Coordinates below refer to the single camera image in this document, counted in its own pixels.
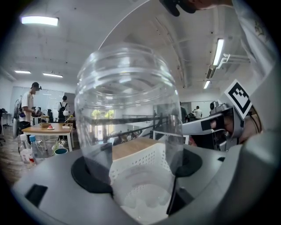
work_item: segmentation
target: white plastic basket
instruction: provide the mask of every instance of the white plastic basket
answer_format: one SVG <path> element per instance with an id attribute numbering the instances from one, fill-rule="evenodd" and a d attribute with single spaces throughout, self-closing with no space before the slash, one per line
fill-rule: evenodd
<path id="1" fill-rule="evenodd" d="M 174 176 L 165 158 L 165 144 L 157 143 L 113 161 L 110 168 L 115 201 L 142 224 L 167 217 Z"/>

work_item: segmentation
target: cup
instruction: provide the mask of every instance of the cup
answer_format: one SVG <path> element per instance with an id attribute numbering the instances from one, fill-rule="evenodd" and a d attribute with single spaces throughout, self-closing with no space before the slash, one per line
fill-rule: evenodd
<path id="1" fill-rule="evenodd" d="M 55 154 L 56 156 L 58 156 L 58 155 L 66 154 L 67 152 L 68 152 L 67 149 L 56 149 L 56 150 L 54 151 L 54 154 Z"/>

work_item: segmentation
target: floor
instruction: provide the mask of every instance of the floor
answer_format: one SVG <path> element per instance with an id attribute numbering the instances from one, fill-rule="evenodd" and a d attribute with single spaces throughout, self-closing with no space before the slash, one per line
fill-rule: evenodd
<path id="1" fill-rule="evenodd" d="M 18 141 L 13 139 L 12 127 L 4 126 L 4 138 L 6 142 L 1 141 L 3 146 L 0 146 L 0 168 L 3 176 L 6 178 L 8 185 L 12 186 L 23 174 L 29 170 L 25 167 L 22 159 L 18 153 Z M 45 136 L 46 146 L 48 151 L 44 152 L 46 157 L 52 155 L 52 146 L 56 143 L 58 136 Z M 73 131 L 73 139 L 75 148 L 73 151 L 79 149 L 79 142 L 77 132 Z M 36 136 L 36 141 L 42 140 L 42 136 Z"/>

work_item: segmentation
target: white sleeve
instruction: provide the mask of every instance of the white sleeve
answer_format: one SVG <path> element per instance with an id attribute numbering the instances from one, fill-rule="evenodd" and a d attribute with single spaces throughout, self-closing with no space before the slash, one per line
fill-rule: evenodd
<path id="1" fill-rule="evenodd" d="M 28 106 L 29 93 L 26 92 L 22 96 L 22 108 Z"/>
<path id="2" fill-rule="evenodd" d="M 260 84 L 272 70 L 278 53 L 267 29 L 252 9 L 241 0 L 232 0 L 243 29 L 242 46 L 251 61 L 256 81 Z"/>

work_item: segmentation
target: clear plastic jar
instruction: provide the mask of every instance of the clear plastic jar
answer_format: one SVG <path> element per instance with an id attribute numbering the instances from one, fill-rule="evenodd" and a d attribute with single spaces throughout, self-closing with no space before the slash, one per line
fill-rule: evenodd
<path id="1" fill-rule="evenodd" d="M 138 221 L 161 220 L 178 167 L 174 156 L 183 149 L 167 63 L 141 45 L 106 46 L 89 56 L 78 79 L 77 131 L 90 173 L 112 185 L 116 202 Z"/>

